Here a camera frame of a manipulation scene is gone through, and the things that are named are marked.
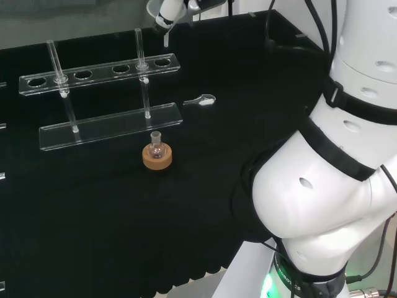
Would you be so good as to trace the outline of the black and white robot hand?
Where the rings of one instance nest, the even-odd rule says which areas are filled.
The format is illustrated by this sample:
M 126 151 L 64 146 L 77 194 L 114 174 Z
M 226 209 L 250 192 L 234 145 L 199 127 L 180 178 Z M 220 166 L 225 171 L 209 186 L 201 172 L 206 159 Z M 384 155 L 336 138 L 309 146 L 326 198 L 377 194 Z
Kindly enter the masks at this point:
M 165 0 L 154 19 L 154 28 L 162 34 L 168 33 L 184 17 L 222 6 L 225 2 L 222 0 Z

